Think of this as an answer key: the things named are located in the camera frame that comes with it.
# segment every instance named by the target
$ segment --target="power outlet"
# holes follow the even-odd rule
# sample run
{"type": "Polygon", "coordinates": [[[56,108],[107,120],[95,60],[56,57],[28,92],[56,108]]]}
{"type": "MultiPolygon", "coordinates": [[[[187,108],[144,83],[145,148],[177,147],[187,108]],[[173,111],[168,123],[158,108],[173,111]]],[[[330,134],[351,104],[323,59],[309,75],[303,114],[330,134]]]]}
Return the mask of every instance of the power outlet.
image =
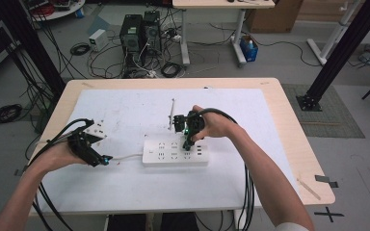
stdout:
{"type": "Polygon", "coordinates": [[[198,141],[191,150],[182,147],[185,138],[171,140],[145,140],[143,164],[146,167],[207,166],[209,152],[206,141],[198,141]]]}

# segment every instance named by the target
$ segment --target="metal table leg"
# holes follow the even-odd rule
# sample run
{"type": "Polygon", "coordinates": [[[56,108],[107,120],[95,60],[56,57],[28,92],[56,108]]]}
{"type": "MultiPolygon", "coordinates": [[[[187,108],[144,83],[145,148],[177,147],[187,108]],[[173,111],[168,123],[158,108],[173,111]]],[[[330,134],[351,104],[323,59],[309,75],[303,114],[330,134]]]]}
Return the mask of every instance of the metal table leg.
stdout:
{"type": "Polygon", "coordinates": [[[188,44],[186,43],[186,10],[182,10],[181,54],[182,63],[189,65],[191,62],[189,60],[188,44]]]}
{"type": "Polygon", "coordinates": [[[235,37],[232,39],[232,46],[236,52],[236,56],[239,62],[239,67],[242,67],[242,65],[246,64],[245,56],[243,55],[242,49],[240,49],[240,44],[239,44],[240,34],[242,32],[243,20],[245,19],[245,12],[246,12],[246,9],[241,9],[239,12],[235,37]]]}

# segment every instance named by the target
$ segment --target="white tabletop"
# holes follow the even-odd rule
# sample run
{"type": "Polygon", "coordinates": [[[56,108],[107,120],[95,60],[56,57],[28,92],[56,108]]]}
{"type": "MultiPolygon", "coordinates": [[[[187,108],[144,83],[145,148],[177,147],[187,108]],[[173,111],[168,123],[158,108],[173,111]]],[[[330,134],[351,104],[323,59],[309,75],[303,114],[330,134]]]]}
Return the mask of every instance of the white tabletop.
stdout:
{"type": "MultiPolygon", "coordinates": [[[[66,126],[83,90],[182,90],[201,89],[204,87],[215,89],[261,89],[276,125],[284,152],[292,167],[293,174],[297,178],[296,183],[303,204],[320,205],[334,202],[335,196],[329,184],[318,182],[314,178],[314,175],[324,175],[324,172],[279,81],[275,78],[73,80],[67,83],[66,89],[53,115],[50,117],[40,140],[53,139],[66,126]]],[[[43,143],[38,144],[34,154],[41,148],[43,148],[43,143]]]]}
{"type": "MultiPolygon", "coordinates": [[[[259,89],[83,90],[69,121],[103,120],[107,138],[92,147],[101,155],[123,157],[141,153],[144,142],[168,130],[172,99],[175,115],[194,104],[221,109],[238,121],[282,169],[297,189],[278,132],[259,89]]],[[[49,173],[43,184],[62,213],[143,213],[241,209],[244,162],[226,138],[205,139],[206,167],[145,167],[141,157],[108,166],[70,166],[49,173]]],[[[260,206],[256,196],[255,205],[260,206]]],[[[44,212],[47,205],[40,200],[44,212]]]]}

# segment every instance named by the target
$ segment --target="bottle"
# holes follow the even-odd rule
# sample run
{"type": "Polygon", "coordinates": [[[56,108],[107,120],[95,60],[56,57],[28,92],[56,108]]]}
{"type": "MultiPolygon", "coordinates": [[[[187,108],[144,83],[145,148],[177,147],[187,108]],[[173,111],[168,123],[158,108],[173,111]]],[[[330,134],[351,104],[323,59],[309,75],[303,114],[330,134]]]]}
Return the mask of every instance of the bottle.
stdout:
{"type": "Polygon", "coordinates": [[[253,41],[252,40],[249,40],[249,49],[252,50],[253,49],[253,41]]]}

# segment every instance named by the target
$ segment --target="black tape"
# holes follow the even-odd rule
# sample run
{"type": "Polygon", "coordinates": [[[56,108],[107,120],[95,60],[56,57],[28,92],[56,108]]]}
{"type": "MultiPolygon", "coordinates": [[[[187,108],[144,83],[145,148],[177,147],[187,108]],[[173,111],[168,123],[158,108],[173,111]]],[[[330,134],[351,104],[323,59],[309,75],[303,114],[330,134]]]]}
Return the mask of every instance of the black tape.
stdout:
{"type": "Polygon", "coordinates": [[[338,188],[338,183],[336,181],[330,181],[328,176],[315,175],[315,180],[319,182],[329,183],[330,187],[338,188]]]}
{"type": "Polygon", "coordinates": [[[321,213],[321,212],[314,212],[314,215],[319,215],[319,216],[329,216],[331,223],[334,222],[332,217],[345,217],[343,214],[337,214],[337,213],[330,213],[329,207],[326,207],[327,212],[326,213],[321,213]]]}
{"type": "Polygon", "coordinates": [[[23,175],[23,172],[25,172],[26,168],[27,168],[27,166],[24,166],[23,169],[16,169],[14,171],[14,174],[13,175],[14,176],[22,176],[23,175]]]}

